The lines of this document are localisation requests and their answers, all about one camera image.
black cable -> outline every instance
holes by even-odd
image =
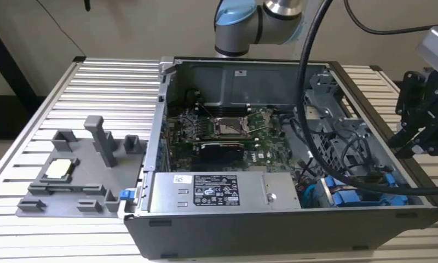
[[[307,36],[303,43],[303,48],[300,51],[299,58],[299,67],[298,67],[298,75],[296,75],[296,117],[298,122],[300,124],[300,131],[303,133],[303,138],[306,139],[306,146],[312,154],[312,158],[318,162],[323,171],[330,175],[334,179],[342,182],[346,185],[356,187],[360,190],[380,192],[380,193],[391,193],[394,195],[406,195],[406,196],[431,196],[438,195],[438,187],[424,187],[424,188],[400,188],[400,187],[387,187],[382,185],[371,185],[358,182],[348,177],[343,176],[328,164],[324,162],[322,156],[318,153],[318,148],[312,142],[311,132],[307,126],[306,114],[304,114],[304,73],[308,55],[311,52],[311,46],[315,38],[315,34],[318,32],[318,28],[320,25],[322,18],[326,14],[327,8],[331,4],[331,0],[323,0],[319,6],[319,9],[315,13],[312,23],[308,27]]]
[[[218,4],[216,4],[216,7],[215,7],[215,13],[214,13],[214,21],[212,21],[212,24],[214,24],[214,32],[215,32],[215,19],[216,19],[216,12],[218,12],[218,9],[220,7],[220,4],[222,4],[223,0],[219,0]]]
[[[47,9],[45,8],[45,6],[42,5],[41,1],[39,1],[39,0],[35,0],[35,2],[37,2],[38,5],[42,7],[42,9],[43,9],[45,12],[47,13],[47,15],[50,16],[50,18],[51,18],[53,22],[55,23],[55,25],[57,25],[57,27],[58,27],[61,33],[65,34],[65,36],[67,37],[67,39],[73,42],[74,46],[79,49],[79,52],[82,53],[82,55],[86,56],[85,52],[82,51],[82,49],[79,48],[79,46],[75,44],[73,38],[66,34],[65,30],[61,28],[61,26],[59,26],[57,20],[55,20],[54,17],[51,16],[49,10],[47,10]]]
[[[300,170],[300,173],[299,173],[299,178],[302,177],[302,175],[304,174],[306,170],[308,170],[308,165],[311,164],[312,162],[312,157],[310,157],[310,159],[307,160],[304,166],[303,166],[303,169]]]
[[[418,26],[418,27],[410,27],[410,28],[404,28],[404,29],[394,29],[394,30],[374,30],[371,28],[367,28],[360,21],[356,19],[350,5],[348,5],[348,0],[343,0],[343,5],[344,5],[344,10],[347,11],[347,14],[350,16],[351,21],[354,22],[354,24],[359,27],[359,29],[362,29],[366,33],[370,33],[372,35],[398,35],[398,34],[406,34],[406,33],[414,33],[414,32],[419,32],[419,31],[427,31],[430,30],[431,27],[438,26],[436,25],[428,25],[428,26]]]
[[[362,141],[363,145],[364,145],[364,152],[366,152],[366,157],[362,156],[362,154],[359,153],[359,155],[362,156],[362,158],[364,159],[363,161],[363,164],[364,165],[368,160],[372,160],[372,157],[371,157],[371,151],[370,151],[370,148],[368,148],[368,144],[367,144],[367,141],[363,137],[355,137],[352,138],[348,143],[344,145],[343,149],[342,149],[342,153],[340,153],[340,165],[344,169],[344,171],[350,172],[350,168],[347,167],[347,165],[344,164],[344,156],[347,154],[347,150],[350,148],[350,146],[356,142],[356,141]]]

slotted aluminum surface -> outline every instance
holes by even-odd
[[[346,72],[391,129],[398,90],[382,72],[344,66]],[[79,138],[86,115],[102,115],[115,138],[147,139],[156,94],[156,61],[87,59],[71,65],[49,99],[0,162],[0,262],[144,262],[118,219],[18,218],[15,205],[26,193],[49,152],[58,128]],[[438,185],[438,157],[416,161]],[[411,230],[376,251],[196,259],[196,262],[432,262],[438,263],[438,223]]]

gray post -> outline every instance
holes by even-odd
[[[108,145],[102,128],[103,118],[100,116],[87,116],[85,121],[85,129],[93,134],[95,147],[99,149],[102,160],[106,167],[116,165],[114,154]]]

motherboard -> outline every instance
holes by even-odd
[[[198,105],[167,118],[170,171],[295,171],[298,158],[272,108],[248,107],[244,116],[211,112]]]

white sticker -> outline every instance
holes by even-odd
[[[235,77],[246,77],[246,70],[235,70]]]
[[[190,175],[174,175],[174,184],[190,184],[192,176]]]

